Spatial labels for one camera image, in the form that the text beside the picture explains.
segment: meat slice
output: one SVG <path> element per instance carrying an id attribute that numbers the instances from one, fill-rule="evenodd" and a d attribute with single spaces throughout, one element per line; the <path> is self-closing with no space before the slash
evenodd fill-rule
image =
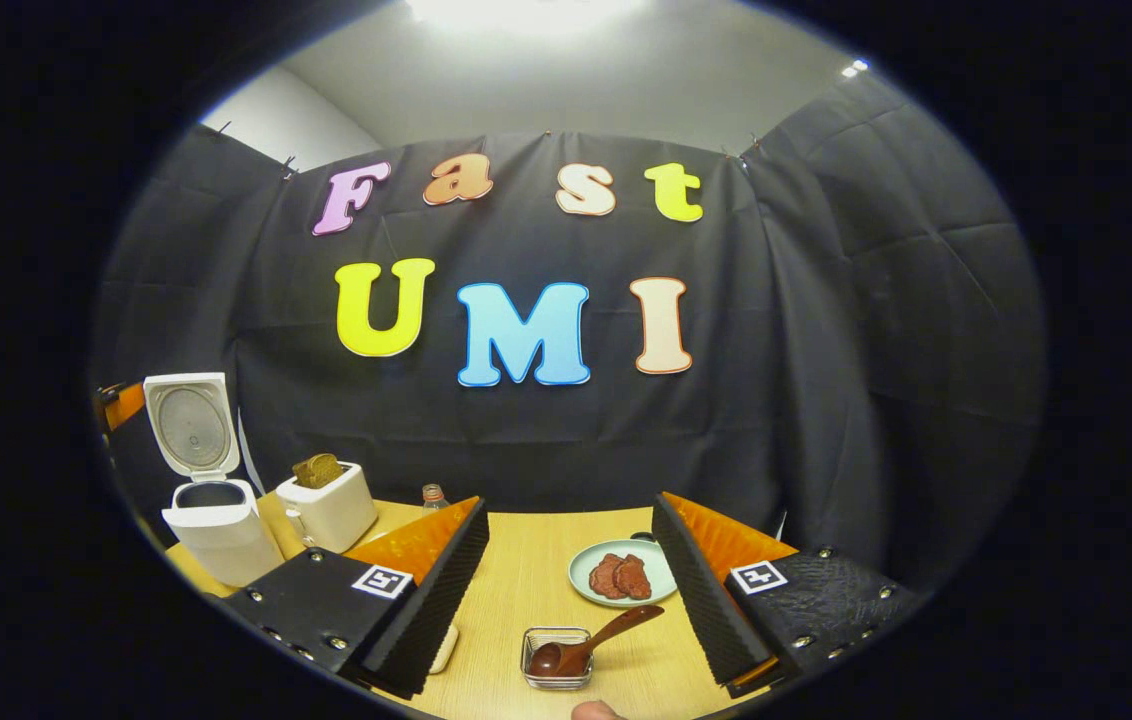
<path id="1" fill-rule="evenodd" d="M 636 555 L 625 557 L 615 569 L 615 586 L 633 600 L 648 600 L 650 580 L 645 577 L 645 563 Z"/>
<path id="2" fill-rule="evenodd" d="M 601 564 L 588 574 L 588 586 L 593 588 L 593 592 L 611 598 L 611 600 L 620 600 L 621 597 L 626 597 L 624 591 L 615 586 L 615 569 L 623 562 L 624 559 L 615 552 L 607 552 Z"/>

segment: ceiling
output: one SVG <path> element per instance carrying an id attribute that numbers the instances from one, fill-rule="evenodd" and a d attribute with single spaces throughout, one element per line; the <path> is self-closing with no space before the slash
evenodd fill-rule
<path id="1" fill-rule="evenodd" d="M 588 6 L 575 0 L 533 23 L 539 32 L 499 26 L 499 0 L 447 1 L 489 22 L 418 19 L 397 1 L 283 67 L 386 147 L 557 129 L 738 152 L 841 82 L 854 60 L 734 0 L 608 0 L 610 17 L 592 27 L 575 27 Z M 563 6 L 512 1 L 503 6 Z"/>

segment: white wall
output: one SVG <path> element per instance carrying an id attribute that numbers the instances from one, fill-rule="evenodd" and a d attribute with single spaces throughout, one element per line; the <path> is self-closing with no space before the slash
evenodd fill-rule
<path id="1" fill-rule="evenodd" d="M 245 142 L 269 158 L 311 170 L 381 146 L 354 120 L 290 70 L 274 67 L 247 83 L 201 119 L 224 135 Z"/>

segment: yellow letter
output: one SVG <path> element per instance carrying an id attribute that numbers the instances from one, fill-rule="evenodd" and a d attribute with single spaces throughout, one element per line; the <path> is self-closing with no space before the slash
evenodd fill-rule
<path id="1" fill-rule="evenodd" d="M 338 342 L 363 357 L 396 355 L 415 344 L 424 319 L 424 277 L 437 269 L 432 260 L 409 258 L 393 263 L 392 273 L 401 281 L 397 292 L 397 324 L 387 331 L 370 327 L 370 283 L 379 277 L 379 265 L 357 263 L 334 273 L 338 283 L 338 306 L 334 324 Z"/>
<path id="2" fill-rule="evenodd" d="M 557 173 L 565 190 L 557 191 L 557 206 L 575 215 L 604 215 L 615 209 L 615 192 L 607 188 L 615 182 L 610 170 L 601 165 L 571 163 Z"/>
<path id="3" fill-rule="evenodd" d="M 678 278 L 638 278 L 629 291 L 642 301 L 642 336 L 645 348 L 638 370 L 650 375 L 681 372 L 691 368 L 691 354 L 681 350 L 681 318 L 677 299 L 686 292 Z"/>
<path id="4" fill-rule="evenodd" d="M 686 174 L 680 163 L 658 165 L 645 172 L 646 179 L 654 181 L 654 206 L 669 220 L 693 223 L 704 217 L 704 209 L 686 202 L 686 188 L 698 187 L 698 178 Z"/>
<path id="5" fill-rule="evenodd" d="M 475 200 L 494 187 L 494 182 L 487 179 L 489 172 L 490 160 L 475 152 L 444 161 L 434 168 L 434 178 L 437 179 L 424 188 L 424 202 L 446 205 L 452 200 Z"/>

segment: black fabric backdrop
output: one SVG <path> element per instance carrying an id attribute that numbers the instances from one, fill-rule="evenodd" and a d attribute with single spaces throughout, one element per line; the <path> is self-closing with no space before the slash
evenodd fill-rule
<path id="1" fill-rule="evenodd" d="M 226 372 L 265 491 L 315 452 L 360 462 L 374 496 L 394 502 L 438 482 L 492 511 L 603 511 L 666 489 L 772 533 L 787 509 L 787 542 L 837 545 L 926 592 L 981 537 L 1031 448 L 1045 348 L 1022 238 L 962 147 L 871 76 L 740 158 L 529 132 L 417 143 L 283 181 L 240 146 L 217 155 L 228 138 L 197 142 L 118 241 L 95 372 L 100 384 Z M 489 156 L 494 189 L 424 205 L 430 170 L 462 152 Z M 352 228 L 314 237 L 329 177 L 383 160 L 392 178 Z M 576 161 L 615 175 L 606 217 L 554 202 L 557 170 Z M 689 190 L 698 222 L 654 206 L 643 172 L 670 161 L 702 179 Z M 226 183 L 200 202 L 188 188 L 197 173 Z M 437 263 L 419 338 L 387 359 L 351 354 L 334 327 L 334 271 L 383 267 L 370 319 L 387 328 L 388 267 L 403 258 Z M 642 316 L 629 283 L 654 275 L 688 286 L 686 372 L 634 366 Z M 460 386 L 456 291 L 475 282 L 506 288 L 522 318 L 549 283 L 589 288 L 592 378 Z M 146 418 L 113 439 L 119 475 L 170 542 L 158 511 L 182 479 Z"/>

